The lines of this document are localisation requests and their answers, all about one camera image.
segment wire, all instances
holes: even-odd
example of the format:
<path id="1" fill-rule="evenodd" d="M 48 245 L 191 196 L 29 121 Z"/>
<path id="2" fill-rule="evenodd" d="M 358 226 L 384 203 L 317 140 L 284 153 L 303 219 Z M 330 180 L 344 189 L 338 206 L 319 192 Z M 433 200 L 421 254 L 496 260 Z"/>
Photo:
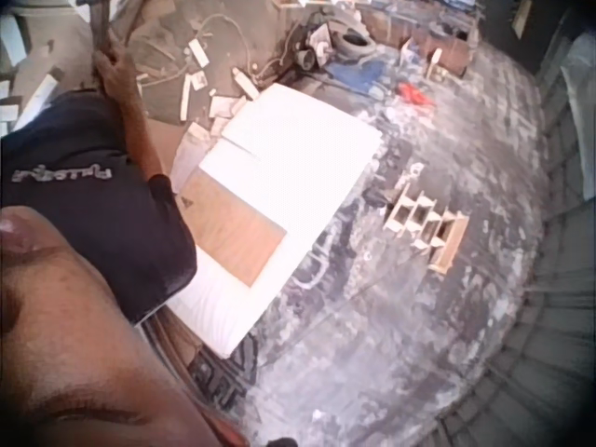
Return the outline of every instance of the wire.
<path id="1" fill-rule="evenodd" d="M 244 48 L 246 50 L 246 72 L 247 75 L 254 81 L 255 78 L 257 76 L 253 76 L 252 72 L 251 72 L 251 49 L 249 47 L 249 43 L 246 39 L 246 36 L 244 35 L 244 33 L 242 33 L 242 29 L 240 28 L 240 25 L 237 24 L 237 22 L 234 19 L 229 18 L 228 16 L 226 16 L 225 14 L 211 14 L 210 16 L 208 16 L 206 19 L 204 19 L 200 26 L 198 27 L 198 30 L 196 30 L 195 33 L 195 39 L 198 38 L 198 35 L 201 34 L 201 32 L 203 31 L 203 28 L 205 28 L 205 26 L 207 26 L 207 24 L 212 21 L 213 19 L 222 19 L 227 21 L 228 23 L 234 25 L 234 27 L 236 28 L 236 30 L 238 31 L 238 34 L 240 35 L 240 39 L 242 40 L 242 43 L 244 44 Z M 159 84 L 163 84 L 166 82 L 169 82 L 171 80 L 176 79 L 177 77 L 183 75 L 184 73 L 186 73 L 186 70 L 188 70 L 188 67 L 190 66 L 189 63 L 185 63 L 184 67 L 181 68 L 178 72 L 176 72 L 175 74 L 172 74 L 168 77 L 165 77 L 163 79 L 158 79 L 156 81 L 152 81 L 152 82 L 147 82 L 144 84 L 141 84 L 142 88 L 145 87 L 151 87 L 151 86 L 157 86 Z"/>
<path id="2" fill-rule="evenodd" d="M 254 76 L 255 79 L 260 79 L 264 72 L 271 66 L 273 65 L 275 62 L 279 62 L 279 66 L 281 67 L 283 65 L 283 60 L 286 59 L 286 56 L 288 55 L 288 50 L 290 49 L 289 45 L 290 45 L 290 39 L 293 36 L 294 32 L 298 29 L 298 25 L 300 25 L 300 21 L 296 21 L 296 23 L 294 23 L 294 26 L 291 27 L 291 31 L 288 34 L 288 37 L 286 37 L 286 43 L 284 44 L 284 50 L 283 53 L 281 53 L 281 56 L 278 58 L 274 58 L 271 61 L 269 61 L 268 63 L 265 64 L 265 66 L 263 67 L 263 70 L 261 70 L 258 74 L 256 74 Z"/>

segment hand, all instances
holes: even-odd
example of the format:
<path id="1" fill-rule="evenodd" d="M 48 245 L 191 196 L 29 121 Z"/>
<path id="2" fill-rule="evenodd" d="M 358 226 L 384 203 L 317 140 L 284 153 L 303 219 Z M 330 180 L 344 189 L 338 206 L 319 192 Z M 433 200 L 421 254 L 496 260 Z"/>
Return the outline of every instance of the hand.
<path id="1" fill-rule="evenodd" d="M 93 61 L 103 81 L 105 93 L 121 108 L 134 107 L 141 102 L 137 89 L 134 61 L 112 30 L 108 32 L 106 53 L 95 51 Z"/>

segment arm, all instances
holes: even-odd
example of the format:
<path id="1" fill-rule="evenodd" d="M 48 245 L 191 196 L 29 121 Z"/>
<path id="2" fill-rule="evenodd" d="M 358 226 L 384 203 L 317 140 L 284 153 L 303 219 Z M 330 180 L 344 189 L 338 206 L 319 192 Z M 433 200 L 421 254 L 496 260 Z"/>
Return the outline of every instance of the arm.
<path id="1" fill-rule="evenodd" d="M 110 33 L 110 41 L 108 54 L 96 51 L 93 59 L 105 93 L 120 107 L 130 158 L 141 168 L 144 179 L 149 180 L 157 174 L 163 174 L 164 170 L 147 131 L 142 99 L 137 90 L 134 61 L 113 33 Z"/>

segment man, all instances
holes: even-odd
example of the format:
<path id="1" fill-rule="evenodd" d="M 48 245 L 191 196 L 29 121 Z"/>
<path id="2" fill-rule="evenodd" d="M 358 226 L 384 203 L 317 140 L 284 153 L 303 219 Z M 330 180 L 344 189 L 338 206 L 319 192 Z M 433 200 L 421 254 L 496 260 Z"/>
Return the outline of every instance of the man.
<path id="1" fill-rule="evenodd" d="M 145 124 L 132 58 L 96 52 L 105 95 L 61 95 L 2 140 L 2 206 L 48 218 L 137 323 L 196 272 L 195 244 Z"/>
<path id="2" fill-rule="evenodd" d="M 4 441 L 10 436 L 10 445 L 47 447 L 248 445 L 210 418 L 219 428 L 214 434 L 124 319 L 102 275 L 47 219 L 24 207 L 0 210 L 0 243 Z M 6 413 L 14 421 L 9 427 Z M 18 440 L 19 434 L 29 439 Z"/>

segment dirty floor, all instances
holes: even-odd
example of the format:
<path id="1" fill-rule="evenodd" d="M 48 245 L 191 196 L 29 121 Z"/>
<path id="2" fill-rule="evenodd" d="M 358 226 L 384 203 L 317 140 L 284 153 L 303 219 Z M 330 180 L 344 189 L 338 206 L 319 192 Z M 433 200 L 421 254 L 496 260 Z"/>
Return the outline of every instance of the dirty floor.
<path id="1" fill-rule="evenodd" d="M 182 48 L 196 31 L 192 20 L 224 13 L 246 35 L 258 67 L 279 54 L 291 24 L 267 0 L 176 6 L 158 26 L 145 24 L 146 35 L 163 36 L 166 29 Z M 73 45 L 85 47 L 88 29 L 76 17 L 69 20 L 68 33 L 79 36 Z M 53 38 L 54 50 L 50 59 L 40 54 L 21 68 L 14 89 L 24 100 L 43 77 L 40 63 L 61 66 L 64 88 L 90 73 L 88 55 L 77 58 L 65 37 L 45 24 L 34 39 Z M 246 65 L 233 25 L 216 19 L 207 31 L 210 87 L 194 95 L 189 121 L 206 118 L 211 88 L 237 96 L 229 72 Z M 135 49 L 137 58 L 158 63 L 143 51 Z M 233 357 L 219 360 L 204 349 L 191 363 L 206 397 L 256 445 L 282 436 L 305 447 L 415 444 L 479 377 L 520 304 L 541 238 L 545 155 L 534 81 L 485 44 L 464 80 L 447 77 L 440 84 L 424 81 L 415 67 L 398 70 L 396 56 L 390 48 L 379 56 L 386 82 L 425 86 L 433 111 L 310 78 L 294 85 L 366 119 L 385 133 L 385 143 Z M 175 59 L 176 66 L 184 64 L 182 54 Z M 181 86 L 180 76 L 144 89 L 149 116 L 179 125 Z M 446 277 L 427 269 L 410 240 L 382 230 L 384 205 L 374 192 L 391 189 L 416 162 L 425 165 L 418 182 L 427 196 L 470 216 Z"/>

